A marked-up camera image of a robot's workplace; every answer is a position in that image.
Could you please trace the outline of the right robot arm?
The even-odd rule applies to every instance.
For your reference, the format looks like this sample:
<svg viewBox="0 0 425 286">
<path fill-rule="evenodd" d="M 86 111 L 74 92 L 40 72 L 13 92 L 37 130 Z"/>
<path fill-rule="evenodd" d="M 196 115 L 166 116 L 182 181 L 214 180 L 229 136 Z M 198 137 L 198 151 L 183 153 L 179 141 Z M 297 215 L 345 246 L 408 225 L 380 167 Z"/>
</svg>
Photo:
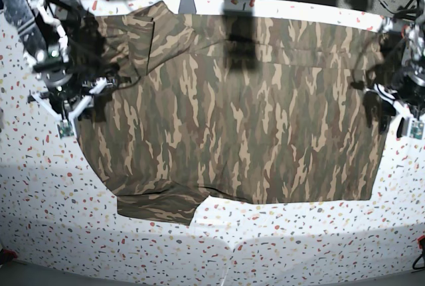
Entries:
<svg viewBox="0 0 425 286">
<path fill-rule="evenodd" d="M 17 30 L 23 56 L 46 91 L 27 101 L 42 105 L 59 121 L 104 120 L 116 91 L 119 66 L 104 58 L 106 38 L 92 15 L 82 17 L 60 0 L 1 0 L 5 20 Z"/>
</svg>

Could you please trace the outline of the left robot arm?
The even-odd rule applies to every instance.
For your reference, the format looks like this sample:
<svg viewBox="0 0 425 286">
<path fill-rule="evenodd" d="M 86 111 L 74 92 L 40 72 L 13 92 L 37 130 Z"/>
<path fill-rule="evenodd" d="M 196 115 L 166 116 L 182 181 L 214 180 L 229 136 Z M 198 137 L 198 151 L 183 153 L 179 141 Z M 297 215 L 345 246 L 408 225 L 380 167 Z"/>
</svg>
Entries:
<svg viewBox="0 0 425 286">
<path fill-rule="evenodd" d="M 401 117 L 398 137 L 424 138 L 424 0 L 416 0 L 416 18 L 401 30 L 402 39 L 390 51 L 403 48 L 400 65 L 387 84 L 374 81 L 364 89 L 380 98 L 379 133 L 387 131 L 393 117 Z"/>
</svg>

